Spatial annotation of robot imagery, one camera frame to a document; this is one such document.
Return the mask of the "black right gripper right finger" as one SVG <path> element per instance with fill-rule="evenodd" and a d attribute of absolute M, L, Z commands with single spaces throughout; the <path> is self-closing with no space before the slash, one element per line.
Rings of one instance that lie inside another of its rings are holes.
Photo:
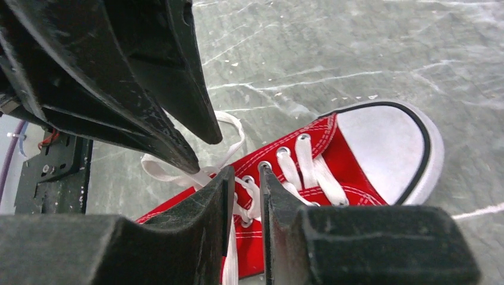
<path fill-rule="evenodd" d="M 260 169 L 267 284 L 478 284 L 455 221 L 426 206 L 307 206 Z"/>

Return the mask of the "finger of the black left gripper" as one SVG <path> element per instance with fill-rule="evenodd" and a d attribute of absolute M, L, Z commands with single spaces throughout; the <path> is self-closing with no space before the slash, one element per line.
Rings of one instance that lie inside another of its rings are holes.
<path fill-rule="evenodd" d="M 1 113 L 200 169 L 176 119 L 134 77 L 105 1 L 1 2 Z"/>
<path fill-rule="evenodd" d="M 192 1 L 105 1 L 136 80 L 164 111 L 208 144 L 223 140 L 207 91 Z"/>

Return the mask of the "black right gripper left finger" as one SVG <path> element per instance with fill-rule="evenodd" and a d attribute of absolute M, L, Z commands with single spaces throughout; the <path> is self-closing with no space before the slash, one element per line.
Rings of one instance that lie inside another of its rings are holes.
<path fill-rule="evenodd" d="M 218 284 L 234 169 L 139 224 L 119 215 L 1 217 L 2 284 Z"/>

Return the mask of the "red canvas sneaker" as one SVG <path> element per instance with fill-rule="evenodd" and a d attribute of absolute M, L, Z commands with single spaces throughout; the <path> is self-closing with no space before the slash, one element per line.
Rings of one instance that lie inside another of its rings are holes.
<path fill-rule="evenodd" d="M 329 115 L 336 116 L 338 128 L 323 157 L 341 181 L 350 206 L 417 205 L 427 200 L 441 174 L 445 148 L 437 126 L 426 114 L 410 104 L 372 100 L 317 119 Z M 226 112 L 216 112 L 216 118 L 232 125 L 240 137 L 216 165 L 203 167 L 195 175 L 172 176 L 165 162 L 149 154 L 142 157 L 141 166 L 149 176 L 175 183 L 184 191 L 140 217 L 139 223 L 186 199 L 235 162 L 231 157 L 244 145 L 244 127 Z"/>

